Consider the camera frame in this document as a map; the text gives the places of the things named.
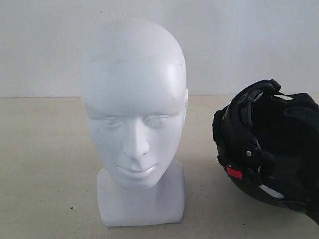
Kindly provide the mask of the black helmet with tinted visor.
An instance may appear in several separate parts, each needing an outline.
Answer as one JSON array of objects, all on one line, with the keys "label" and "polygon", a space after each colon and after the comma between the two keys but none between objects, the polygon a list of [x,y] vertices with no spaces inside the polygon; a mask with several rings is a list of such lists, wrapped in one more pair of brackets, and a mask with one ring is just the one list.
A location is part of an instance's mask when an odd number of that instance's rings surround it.
[{"label": "black helmet with tinted visor", "polygon": [[255,82],[214,113],[217,160],[245,194],[318,222],[319,106],[280,89],[273,79]]}]

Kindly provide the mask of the white mannequin head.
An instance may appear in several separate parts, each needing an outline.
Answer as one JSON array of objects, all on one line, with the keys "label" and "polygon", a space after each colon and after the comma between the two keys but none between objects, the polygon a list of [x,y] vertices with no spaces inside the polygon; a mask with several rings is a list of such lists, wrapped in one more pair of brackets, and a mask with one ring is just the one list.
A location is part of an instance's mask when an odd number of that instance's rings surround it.
[{"label": "white mannequin head", "polygon": [[188,89],[177,40],[148,20],[109,22],[84,48],[81,86],[103,164],[97,175],[102,222],[109,227],[179,222],[184,169],[174,157]]}]

